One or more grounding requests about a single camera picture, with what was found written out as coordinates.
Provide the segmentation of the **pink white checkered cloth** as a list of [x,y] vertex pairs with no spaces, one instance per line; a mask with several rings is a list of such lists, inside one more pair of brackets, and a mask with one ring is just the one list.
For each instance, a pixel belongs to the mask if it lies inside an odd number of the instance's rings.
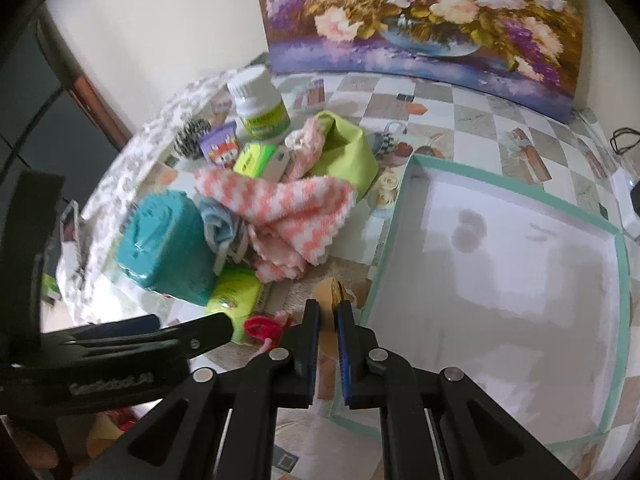
[[194,177],[198,192],[244,221],[263,283],[296,280],[324,263],[358,198],[350,183],[328,176],[282,183],[209,168]]

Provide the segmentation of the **black white striped scrunchie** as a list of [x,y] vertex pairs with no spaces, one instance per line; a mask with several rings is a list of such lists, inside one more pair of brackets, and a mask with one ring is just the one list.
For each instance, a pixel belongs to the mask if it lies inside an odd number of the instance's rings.
[[212,124],[204,118],[189,119],[174,139],[174,149],[183,158],[198,160],[203,157],[200,140],[209,133]]

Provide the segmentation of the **purple baby wipes pack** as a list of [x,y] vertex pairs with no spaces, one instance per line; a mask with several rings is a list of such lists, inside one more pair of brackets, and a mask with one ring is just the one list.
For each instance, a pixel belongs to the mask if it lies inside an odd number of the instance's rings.
[[241,151],[240,142],[236,137],[236,123],[224,124],[210,129],[198,139],[198,146],[210,164],[231,169]]

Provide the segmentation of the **pink floral scrunchie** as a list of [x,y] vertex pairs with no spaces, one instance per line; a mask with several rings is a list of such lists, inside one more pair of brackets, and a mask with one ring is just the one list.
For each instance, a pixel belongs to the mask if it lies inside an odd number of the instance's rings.
[[318,162],[326,138],[322,130],[322,122],[311,117],[303,128],[292,131],[284,139],[284,145],[290,155],[290,163],[285,171],[285,180],[301,179]]

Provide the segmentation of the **lime green cloth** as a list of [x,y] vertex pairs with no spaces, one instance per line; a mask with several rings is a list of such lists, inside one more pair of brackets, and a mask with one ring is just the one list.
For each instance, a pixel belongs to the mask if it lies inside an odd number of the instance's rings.
[[378,174],[376,161],[363,130],[337,114],[324,110],[314,116],[324,144],[310,176],[342,179],[356,188],[361,200]]

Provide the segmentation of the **grey floral bedsheet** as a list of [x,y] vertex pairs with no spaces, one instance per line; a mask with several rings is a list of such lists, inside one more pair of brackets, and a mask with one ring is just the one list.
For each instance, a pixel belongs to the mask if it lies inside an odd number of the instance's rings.
[[214,110],[237,72],[232,68],[187,84],[134,134],[99,180],[80,213],[80,267],[68,272],[60,262],[55,274],[76,326],[147,313],[168,317],[169,299],[144,292],[116,269],[116,245],[134,202],[148,177],[160,172],[179,130],[187,120]]

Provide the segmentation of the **red fabric piece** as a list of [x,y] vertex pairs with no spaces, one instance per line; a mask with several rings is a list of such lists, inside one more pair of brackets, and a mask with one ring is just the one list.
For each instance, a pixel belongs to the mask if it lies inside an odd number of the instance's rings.
[[254,356],[277,348],[283,334],[291,327],[293,319],[286,311],[279,311],[272,318],[267,315],[254,315],[243,323],[244,332],[260,343]]

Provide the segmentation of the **teal sponge block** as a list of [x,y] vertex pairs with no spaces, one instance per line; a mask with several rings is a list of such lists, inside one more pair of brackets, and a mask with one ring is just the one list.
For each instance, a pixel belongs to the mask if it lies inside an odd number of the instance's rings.
[[139,286],[204,307],[212,294],[215,255],[198,207],[186,193],[151,194],[137,206],[115,261]]

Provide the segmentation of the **blue face mask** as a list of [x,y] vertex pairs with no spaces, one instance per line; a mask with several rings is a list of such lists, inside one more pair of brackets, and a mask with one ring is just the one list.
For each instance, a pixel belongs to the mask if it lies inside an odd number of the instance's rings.
[[250,237],[244,220],[234,211],[212,198],[198,202],[206,243],[215,256],[214,274],[219,276],[230,261],[238,264],[250,248]]

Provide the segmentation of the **lime green box with tag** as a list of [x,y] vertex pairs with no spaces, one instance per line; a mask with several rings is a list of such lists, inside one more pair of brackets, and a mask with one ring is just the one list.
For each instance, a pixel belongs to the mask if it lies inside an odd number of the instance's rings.
[[280,182],[290,159],[283,145],[247,143],[240,151],[233,170],[245,177]]

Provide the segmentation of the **floral oil painting canvas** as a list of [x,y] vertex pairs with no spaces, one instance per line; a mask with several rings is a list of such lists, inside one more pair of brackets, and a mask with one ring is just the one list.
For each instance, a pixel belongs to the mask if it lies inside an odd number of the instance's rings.
[[448,82],[566,122],[582,0],[259,0],[279,73],[370,72]]

